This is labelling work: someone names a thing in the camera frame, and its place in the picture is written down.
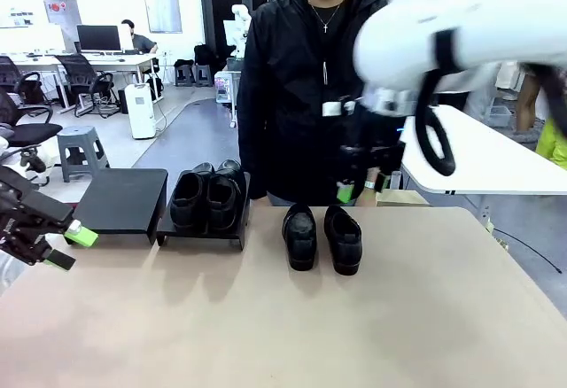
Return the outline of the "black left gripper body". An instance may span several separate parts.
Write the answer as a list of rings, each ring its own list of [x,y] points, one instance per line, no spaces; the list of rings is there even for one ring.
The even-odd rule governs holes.
[[[34,217],[22,204],[32,191],[26,178],[8,167],[1,167],[1,249],[34,250]]]

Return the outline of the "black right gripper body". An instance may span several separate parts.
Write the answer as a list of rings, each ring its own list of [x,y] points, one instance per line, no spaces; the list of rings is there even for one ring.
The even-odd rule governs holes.
[[[400,169],[406,144],[400,139],[406,117],[357,115],[354,131],[340,147],[341,159],[352,170],[379,168],[384,175]]]

